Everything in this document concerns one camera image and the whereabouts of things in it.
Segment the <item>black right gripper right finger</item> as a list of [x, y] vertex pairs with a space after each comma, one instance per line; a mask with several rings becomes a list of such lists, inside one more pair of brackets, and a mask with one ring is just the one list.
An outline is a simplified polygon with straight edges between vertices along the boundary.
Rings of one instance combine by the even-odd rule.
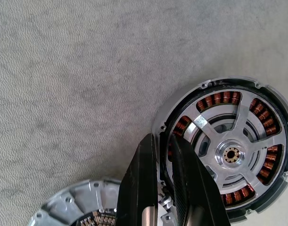
[[178, 226], [230, 226], [219, 189], [191, 144], [170, 139]]

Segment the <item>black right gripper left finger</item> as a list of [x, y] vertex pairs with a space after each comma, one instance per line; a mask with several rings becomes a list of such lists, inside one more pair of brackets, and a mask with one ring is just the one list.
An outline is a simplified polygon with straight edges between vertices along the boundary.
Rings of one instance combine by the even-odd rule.
[[158, 193], [154, 136], [138, 144], [121, 181], [115, 226], [157, 226]]

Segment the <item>grey round cap plate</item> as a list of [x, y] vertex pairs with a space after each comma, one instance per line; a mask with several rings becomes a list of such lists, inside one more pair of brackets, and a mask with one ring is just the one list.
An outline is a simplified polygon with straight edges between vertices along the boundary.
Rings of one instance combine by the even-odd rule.
[[115, 226], [119, 186], [113, 179], [68, 186], [49, 198], [28, 226]]

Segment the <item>black spoked rotor disc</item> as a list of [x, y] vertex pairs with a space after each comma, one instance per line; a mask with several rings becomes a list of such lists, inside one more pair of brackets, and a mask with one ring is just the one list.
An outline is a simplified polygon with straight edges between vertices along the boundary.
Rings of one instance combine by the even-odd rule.
[[280, 111], [244, 89], [218, 90], [194, 100], [173, 122], [170, 134], [192, 145], [229, 210], [268, 194], [288, 153]]

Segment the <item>silver stator with copper coils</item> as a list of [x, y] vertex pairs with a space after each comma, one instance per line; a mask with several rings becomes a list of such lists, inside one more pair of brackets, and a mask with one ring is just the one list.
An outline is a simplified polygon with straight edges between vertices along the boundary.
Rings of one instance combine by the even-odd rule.
[[[194, 100], [204, 94], [209, 94], [223, 89], [244, 89], [252, 91], [269, 100], [274, 104], [282, 115], [288, 132], [288, 102], [277, 90], [269, 85], [260, 83], [252, 78], [236, 78], [226, 77], [217, 78], [204, 81], [198, 85], [188, 85], [172, 95], [164, 106], [159, 110], [155, 122], [152, 126], [152, 133], [155, 137], [156, 155], [158, 163], [158, 179], [161, 183], [162, 193], [160, 194], [160, 207], [167, 211], [167, 214], [161, 215], [160, 219], [164, 225], [176, 224], [176, 207], [174, 199], [173, 188], [173, 166], [172, 166], [172, 153], [170, 151], [170, 139], [172, 134], [170, 130], [173, 127], [173, 122], [177, 119], [178, 115]], [[288, 183], [288, 153], [278, 180], [274, 183], [269, 193], [263, 195], [255, 202], [243, 206], [238, 209], [229, 210], [225, 209], [230, 218], [230, 222], [240, 222], [247, 218], [251, 211], [262, 212], [271, 206], [279, 196], [284, 192]]]

